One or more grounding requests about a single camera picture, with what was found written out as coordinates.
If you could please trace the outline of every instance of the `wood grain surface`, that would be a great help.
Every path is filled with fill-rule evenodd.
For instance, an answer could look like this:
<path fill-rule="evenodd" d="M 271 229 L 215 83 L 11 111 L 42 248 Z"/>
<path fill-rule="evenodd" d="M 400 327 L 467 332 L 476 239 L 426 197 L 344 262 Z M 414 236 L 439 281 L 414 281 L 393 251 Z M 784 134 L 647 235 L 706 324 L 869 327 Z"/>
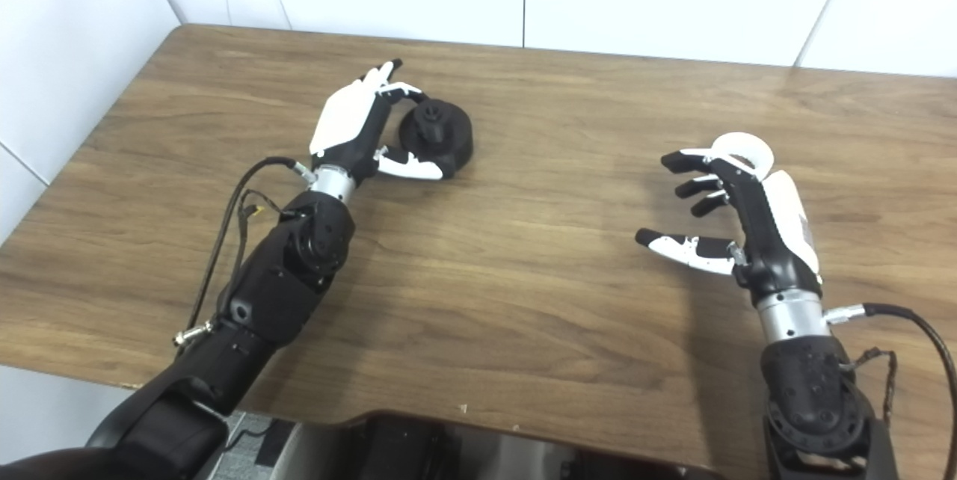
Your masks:
<path fill-rule="evenodd" d="M 185 26 L 0 249 L 0 363 L 116 385 L 158 373 L 240 174 L 307 159 L 325 99 L 396 57 L 471 115 L 475 157 L 449 182 L 363 184 L 345 270 L 245 407 L 399 411 L 765 477 L 745 293 L 633 241 L 737 234 L 729 210 L 692 218 L 672 196 L 684 177 L 659 165 L 732 130 L 796 180 L 827 307 L 900 303 L 957 339 L 957 82 Z M 301 190 L 284 170 L 252 186 Z M 254 220 L 257 239 L 274 218 Z M 939 476 L 950 405 L 930 343 L 902 321 L 837 334 L 851 354 L 898 351 L 902 477 Z M 885 367 L 862 372 L 879 404 Z"/>

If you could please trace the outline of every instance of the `robot finger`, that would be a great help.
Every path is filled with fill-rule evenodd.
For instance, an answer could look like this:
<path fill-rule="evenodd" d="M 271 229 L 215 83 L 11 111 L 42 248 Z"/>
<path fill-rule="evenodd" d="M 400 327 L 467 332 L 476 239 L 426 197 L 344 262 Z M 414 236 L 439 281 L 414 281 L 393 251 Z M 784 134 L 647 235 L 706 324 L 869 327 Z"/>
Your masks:
<path fill-rule="evenodd" d="M 691 215 L 695 218 L 701 218 L 711 213 L 718 207 L 724 207 L 727 205 L 728 198 L 725 191 L 715 191 L 715 193 L 708 194 L 708 196 L 701 198 L 698 203 L 691 206 Z"/>
<path fill-rule="evenodd" d="M 403 81 L 397 81 L 393 82 L 393 84 L 383 85 L 379 88 L 379 95 L 383 96 L 383 98 L 387 99 L 387 101 L 393 105 L 396 102 L 399 102 L 400 99 L 404 99 L 406 97 L 416 101 L 416 104 L 418 104 L 418 102 L 423 102 L 428 98 L 428 96 L 421 91 L 421 89 L 414 85 L 406 84 L 406 82 Z"/>
<path fill-rule="evenodd" d="M 677 150 L 674 153 L 668 153 L 661 157 L 661 165 L 666 167 L 671 173 L 688 173 L 688 171 L 701 171 L 702 173 L 711 173 L 708 168 L 708 155 L 711 150 Z"/>
<path fill-rule="evenodd" d="M 732 239 L 667 235 L 641 228 L 635 234 L 635 241 L 660 256 L 690 268 L 723 275 L 731 275 L 734 268 L 734 259 L 730 254 L 730 249 L 735 246 Z"/>
<path fill-rule="evenodd" d="M 674 196 L 685 200 L 685 198 L 693 197 L 695 194 L 703 193 L 703 191 L 718 190 L 721 190 L 721 180 L 714 173 L 709 173 L 707 176 L 695 177 L 690 181 L 681 183 L 674 189 Z"/>
<path fill-rule="evenodd" d="M 389 77 L 393 75 L 394 70 L 396 70 L 395 61 L 386 61 L 380 67 L 369 69 L 362 78 L 363 87 L 370 91 L 379 91 L 379 88 L 389 84 Z"/>
<path fill-rule="evenodd" d="M 434 162 L 422 162 L 413 153 L 394 146 L 382 146 L 376 153 L 376 159 L 379 161 L 379 171 L 390 176 L 434 181 L 454 174 L 454 171 L 447 173 Z"/>

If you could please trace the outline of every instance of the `black cable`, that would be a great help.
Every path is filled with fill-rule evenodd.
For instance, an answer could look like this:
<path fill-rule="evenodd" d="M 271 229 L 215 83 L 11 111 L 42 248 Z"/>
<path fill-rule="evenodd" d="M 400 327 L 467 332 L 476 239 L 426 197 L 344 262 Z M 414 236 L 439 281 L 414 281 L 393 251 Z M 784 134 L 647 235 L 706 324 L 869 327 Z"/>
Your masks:
<path fill-rule="evenodd" d="M 236 189 L 233 189 L 230 201 L 226 204 L 226 211 L 223 213 L 223 221 L 222 224 L 219 225 L 219 233 L 216 235 L 216 241 L 212 244 L 212 252 L 209 253 L 206 271 L 203 273 L 203 279 L 199 285 L 199 292 L 196 292 L 196 300 L 194 301 L 194 305 L 192 305 L 192 312 L 189 314 L 189 320 L 187 320 L 187 324 L 185 325 L 187 329 L 195 327 L 196 320 L 199 319 L 203 301 L 206 299 L 206 290 L 209 289 L 209 281 L 212 280 L 212 273 L 216 269 L 216 261 L 218 261 L 219 252 L 223 247 L 223 239 L 226 238 L 226 231 L 230 227 L 230 218 L 233 217 L 233 209 L 236 208 L 236 202 L 239 201 L 239 195 L 242 193 L 243 187 L 246 186 L 246 183 L 249 183 L 249 180 L 253 178 L 257 171 L 274 164 L 281 164 L 291 170 L 296 167 L 297 162 L 285 156 L 267 156 L 266 159 L 253 164 L 253 166 L 243 174 L 243 177 L 239 178 L 239 183 L 236 183 Z M 182 351 L 182 347 L 179 348 L 177 354 L 179 354 L 179 351 Z"/>
<path fill-rule="evenodd" d="M 239 441 L 242 440 L 243 437 L 252 437 L 253 439 L 259 439 L 259 438 L 262 437 L 263 435 L 266 435 L 267 433 L 269 433 L 269 430 L 272 429 L 274 425 L 276 425 L 276 422 L 277 422 L 276 419 L 272 419 L 272 421 L 269 422 L 269 428 L 263 429 L 262 431 L 252 431 L 252 430 L 249 430 L 249 429 L 240 429 L 240 430 L 239 430 L 239 433 L 236 433 L 236 436 L 233 437 L 233 440 L 230 440 L 230 442 L 228 443 L 228 445 L 226 445 L 226 446 L 224 447 L 223 453 L 226 453 L 226 452 L 229 452 L 229 451 L 232 450 L 232 449 L 235 449 L 235 448 L 236 448 L 236 445 L 239 444 Z"/>
<path fill-rule="evenodd" d="M 286 214 L 287 211 L 283 211 L 272 198 L 266 196 L 266 194 L 257 191 L 256 189 L 246 189 L 242 197 L 239 198 L 239 206 L 236 207 L 236 223 L 239 227 L 239 247 L 236 248 L 236 259 L 233 261 L 233 272 L 230 273 L 230 281 L 227 286 L 229 291 L 225 296 L 219 298 L 216 302 L 216 309 L 223 309 L 223 301 L 226 299 L 233 298 L 233 292 L 236 290 L 237 281 L 239 281 L 239 269 L 242 268 L 242 261 L 246 254 L 246 244 L 249 239 L 249 217 L 256 214 L 256 207 L 249 209 L 246 207 L 246 198 L 253 194 L 254 196 L 260 197 L 261 200 L 266 202 L 272 210 L 276 211 L 278 214 Z"/>
<path fill-rule="evenodd" d="M 947 466 L 944 467 L 944 480 L 953 480 L 954 474 L 957 473 L 957 369 L 954 368 L 954 359 L 950 356 L 950 351 L 947 350 L 944 338 L 937 334 L 937 331 L 923 317 L 914 313 L 913 310 L 906 309 L 906 307 L 879 303 L 864 303 L 862 306 L 864 306 L 864 312 L 868 316 L 895 316 L 912 320 L 930 338 L 934 348 L 937 348 L 937 354 L 944 362 L 944 373 L 947 374 L 947 386 L 950 388 L 951 416 L 953 416 L 950 426 L 950 450 L 947 453 Z"/>

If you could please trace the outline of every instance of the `robotic arm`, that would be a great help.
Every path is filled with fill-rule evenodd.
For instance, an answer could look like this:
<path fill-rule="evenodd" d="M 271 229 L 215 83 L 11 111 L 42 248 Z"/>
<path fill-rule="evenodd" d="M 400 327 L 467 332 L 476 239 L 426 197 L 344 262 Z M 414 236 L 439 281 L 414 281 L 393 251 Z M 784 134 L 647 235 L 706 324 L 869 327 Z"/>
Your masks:
<path fill-rule="evenodd" d="M 730 275 L 751 293 L 768 346 L 761 370 L 768 384 L 763 420 L 774 480 L 896 480 L 887 426 L 855 386 L 850 361 L 830 323 L 857 309 L 821 307 L 821 279 L 797 189 L 785 171 L 769 176 L 775 156 L 759 138 L 735 132 L 708 149 L 661 157 L 672 173 L 700 171 L 676 195 L 710 194 L 692 207 L 703 217 L 718 207 L 738 213 L 745 244 L 732 239 L 663 235 L 641 229 L 636 241 L 691 266 Z"/>
<path fill-rule="evenodd" d="M 345 264 L 355 231 L 348 201 L 356 187 L 377 170 L 452 177 L 471 156 L 464 112 L 411 85 L 390 84 L 400 64 L 373 68 L 329 98 L 309 146 L 312 169 L 276 159 L 301 174 L 308 189 L 281 210 L 278 224 L 225 287 L 211 319 L 177 334 L 181 354 L 170 367 L 110 412 L 85 449 L 0 467 L 0 479 L 209 474 L 228 437 L 221 416 L 235 410 L 273 354 L 296 339 Z M 419 153 L 378 146 L 392 105 L 406 97 L 419 105 L 403 122 L 400 139 Z"/>

